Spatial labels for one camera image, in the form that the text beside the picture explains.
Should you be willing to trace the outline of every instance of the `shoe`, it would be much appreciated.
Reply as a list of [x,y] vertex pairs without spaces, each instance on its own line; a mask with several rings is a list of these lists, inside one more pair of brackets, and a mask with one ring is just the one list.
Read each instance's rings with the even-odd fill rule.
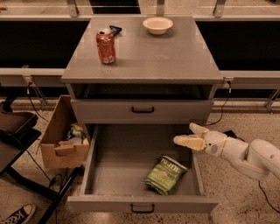
[[0,224],[25,224],[34,215],[35,210],[36,206],[33,204],[22,206],[7,219],[0,220]]

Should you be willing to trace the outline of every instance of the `can lid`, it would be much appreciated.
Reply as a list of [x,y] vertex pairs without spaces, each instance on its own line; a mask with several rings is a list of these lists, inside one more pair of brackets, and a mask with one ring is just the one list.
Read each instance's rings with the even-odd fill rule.
[[98,33],[101,34],[101,35],[107,35],[107,34],[110,34],[111,32],[112,32],[112,31],[111,31],[110,29],[108,29],[108,28],[100,29],[100,30],[98,31]]

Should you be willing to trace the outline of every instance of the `snack bag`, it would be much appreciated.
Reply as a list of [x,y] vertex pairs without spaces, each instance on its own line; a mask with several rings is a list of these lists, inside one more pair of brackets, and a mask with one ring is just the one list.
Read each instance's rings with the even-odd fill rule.
[[186,170],[186,167],[174,159],[162,156],[143,182],[155,188],[160,194],[168,195]]
[[71,123],[71,127],[66,134],[65,140],[69,140],[69,139],[73,139],[73,138],[79,138],[81,143],[86,138],[86,134],[85,134],[83,128],[80,125],[78,125],[77,123]]

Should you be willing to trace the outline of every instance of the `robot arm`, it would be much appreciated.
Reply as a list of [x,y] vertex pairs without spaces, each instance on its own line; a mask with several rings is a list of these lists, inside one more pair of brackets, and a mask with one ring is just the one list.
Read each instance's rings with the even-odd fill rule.
[[238,172],[264,180],[272,172],[280,179],[280,150],[273,144],[256,139],[251,144],[190,123],[194,135],[175,136],[175,144],[226,159]]

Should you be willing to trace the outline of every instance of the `floor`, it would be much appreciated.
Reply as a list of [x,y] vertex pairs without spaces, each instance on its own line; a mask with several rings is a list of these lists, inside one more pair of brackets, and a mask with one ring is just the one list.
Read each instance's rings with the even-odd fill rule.
[[[45,119],[49,120],[52,111],[47,109],[40,112],[40,114]],[[217,121],[220,116],[220,106],[218,105],[210,115],[208,122],[212,123]],[[47,122],[39,118],[35,128],[44,132],[46,125]],[[241,137],[248,143],[256,138],[261,138],[280,148],[279,127],[280,113],[277,107],[275,108],[275,114],[266,113],[265,110],[262,110],[262,112],[257,111],[256,113],[249,113],[248,111],[242,112],[242,109],[237,109],[234,112],[230,109],[225,110],[221,121],[209,128],[221,132],[232,130],[238,137]],[[37,163],[43,167],[39,141],[30,147],[28,151],[32,154]],[[198,157],[206,196],[215,197],[220,202],[210,214],[78,213],[67,203],[67,196],[73,193],[72,190],[69,190],[67,196],[59,203],[56,215],[54,213],[47,223],[279,223],[280,214],[271,209],[256,180],[240,174],[232,168],[228,162],[220,157],[211,157],[203,152],[199,153]],[[25,153],[13,167],[27,178],[48,186],[48,180],[42,174],[41,170],[33,163],[27,153]],[[44,170],[49,177],[54,177],[56,174],[64,171],[62,169]],[[73,186],[80,183],[81,177],[78,177]],[[280,210],[279,179],[270,174],[261,184],[267,193],[269,202],[274,208]],[[20,208],[23,204],[34,203],[37,206],[37,211],[29,223],[36,224],[49,204],[48,199],[14,185],[13,180],[8,176],[0,178],[0,189],[1,219],[11,214],[15,209]]]

